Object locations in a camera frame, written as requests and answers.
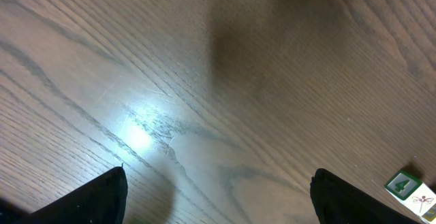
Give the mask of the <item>white dragonfly block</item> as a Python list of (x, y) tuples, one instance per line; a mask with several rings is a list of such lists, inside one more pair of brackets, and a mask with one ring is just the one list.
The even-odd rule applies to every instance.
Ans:
[(384, 188), (427, 224), (435, 224), (435, 192), (420, 179), (400, 170)]

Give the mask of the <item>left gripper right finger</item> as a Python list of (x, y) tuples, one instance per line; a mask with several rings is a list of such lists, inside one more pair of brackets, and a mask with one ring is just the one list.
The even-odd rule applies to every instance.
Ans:
[(324, 168), (311, 178), (310, 197), (321, 224), (418, 224)]

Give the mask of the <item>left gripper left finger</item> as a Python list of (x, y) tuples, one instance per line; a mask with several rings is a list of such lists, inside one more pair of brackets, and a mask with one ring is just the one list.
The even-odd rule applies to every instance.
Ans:
[(122, 224), (127, 192), (125, 170), (114, 167), (14, 224)]

